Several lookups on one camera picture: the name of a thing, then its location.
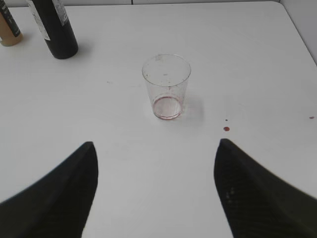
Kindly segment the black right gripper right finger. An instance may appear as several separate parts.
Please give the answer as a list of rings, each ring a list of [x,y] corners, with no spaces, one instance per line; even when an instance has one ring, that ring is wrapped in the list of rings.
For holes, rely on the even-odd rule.
[[[271,173],[229,139],[217,148],[214,183],[235,238],[315,238],[317,200]]]

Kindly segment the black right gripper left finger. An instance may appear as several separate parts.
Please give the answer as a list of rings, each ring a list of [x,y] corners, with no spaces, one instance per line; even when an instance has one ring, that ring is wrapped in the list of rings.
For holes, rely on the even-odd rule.
[[[93,142],[0,204],[2,238],[80,238],[98,186]]]

